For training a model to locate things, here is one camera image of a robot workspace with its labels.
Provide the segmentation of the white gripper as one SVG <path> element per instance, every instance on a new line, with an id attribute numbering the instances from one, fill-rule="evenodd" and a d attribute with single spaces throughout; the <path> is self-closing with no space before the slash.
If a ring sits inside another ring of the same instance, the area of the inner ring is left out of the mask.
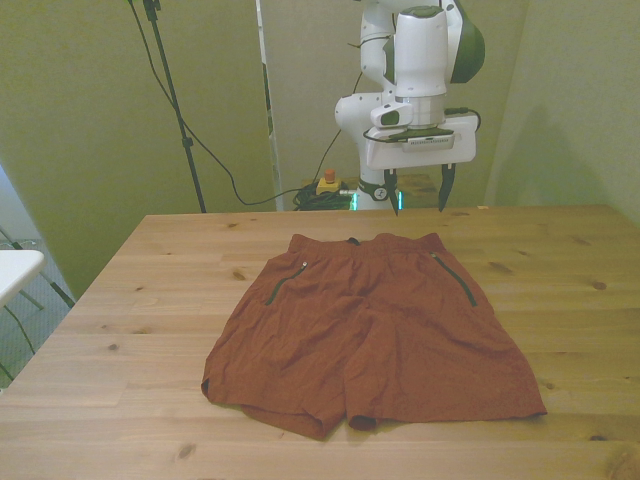
<path id="1" fill-rule="evenodd" d="M 438 209 L 442 212 L 452 191 L 457 163 L 470 162 L 476 154 L 476 116 L 447 119 L 428 128 L 370 128 L 365 138 L 365 159 L 372 170 L 385 170 L 388 198 L 399 212 L 397 173 L 394 169 L 442 165 Z"/>

